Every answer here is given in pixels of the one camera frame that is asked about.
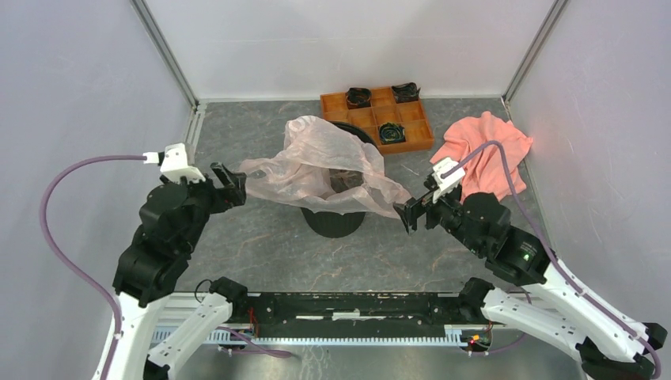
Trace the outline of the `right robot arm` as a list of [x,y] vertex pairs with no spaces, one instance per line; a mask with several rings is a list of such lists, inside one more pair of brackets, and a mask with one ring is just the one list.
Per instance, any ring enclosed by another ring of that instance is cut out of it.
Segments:
[[510,210],[489,193],[464,202],[456,189],[434,200],[431,193],[394,204],[407,232],[421,216],[426,228],[440,226],[467,250],[483,259],[492,273],[541,297],[553,312],[518,301],[491,283],[472,278],[457,301],[459,317],[476,323],[483,317],[559,349],[592,379],[659,379],[658,349],[667,331],[656,323],[625,317],[580,281],[538,237],[510,223]]

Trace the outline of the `pink translucent trash bag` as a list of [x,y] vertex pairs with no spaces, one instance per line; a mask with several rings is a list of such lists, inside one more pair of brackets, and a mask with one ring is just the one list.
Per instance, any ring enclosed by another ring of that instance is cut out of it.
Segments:
[[248,177],[249,196],[311,211],[395,219],[394,204],[411,197],[387,177],[374,144],[317,116],[288,121],[283,150],[272,158],[246,159],[239,170]]

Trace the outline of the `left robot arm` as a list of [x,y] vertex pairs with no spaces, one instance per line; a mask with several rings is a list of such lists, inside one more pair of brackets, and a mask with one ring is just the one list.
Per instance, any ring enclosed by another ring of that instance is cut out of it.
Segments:
[[212,291],[166,339],[151,344],[210,217],[245,204],[246,175],[219,162],[210,168],[219,187],[197,168],[179,173],[175,181],[163,174],[141,206],[140,224],[112,282],[120,316],[96,379],[174,379],[216,327],[247,316],[245,297]]

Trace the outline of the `black plastic trash bin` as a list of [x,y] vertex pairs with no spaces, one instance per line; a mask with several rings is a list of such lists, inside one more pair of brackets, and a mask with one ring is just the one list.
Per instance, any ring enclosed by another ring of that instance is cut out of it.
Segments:
[[[373,138],[361,128],[342,121],[332,121],[332,124],[340,130],[356,136],[363,143],[376,146]],[[365,212],[339,214],[330,211],[315,212],[304,207],[301,207],[300,210],[309,228],[325,238],[344,238],[354,233],[363,224],[366,217]]]

